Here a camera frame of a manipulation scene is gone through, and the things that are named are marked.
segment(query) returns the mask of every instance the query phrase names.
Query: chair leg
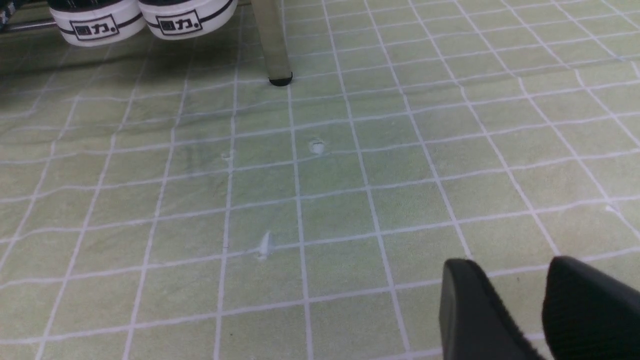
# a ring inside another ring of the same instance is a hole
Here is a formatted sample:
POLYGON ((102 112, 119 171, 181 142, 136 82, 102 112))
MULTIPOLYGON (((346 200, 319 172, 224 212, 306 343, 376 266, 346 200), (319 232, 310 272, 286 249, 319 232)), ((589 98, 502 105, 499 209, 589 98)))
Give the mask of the chair leg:
POLYGON ((269 81, 287 86, 293 79, 277 0, 251 0, 269 81))

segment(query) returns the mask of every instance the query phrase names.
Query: grid pattern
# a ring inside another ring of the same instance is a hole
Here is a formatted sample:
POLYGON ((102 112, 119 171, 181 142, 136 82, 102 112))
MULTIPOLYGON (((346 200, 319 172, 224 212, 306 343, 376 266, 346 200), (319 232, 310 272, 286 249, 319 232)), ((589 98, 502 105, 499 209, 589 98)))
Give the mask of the grid pattern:
POLYGON ((437 359, 452 257, 547 353, 552 256, 640 288, 640 3, 282 17, 289 88, 250 8, 185 42, 1 40, 0 354, 437 359))

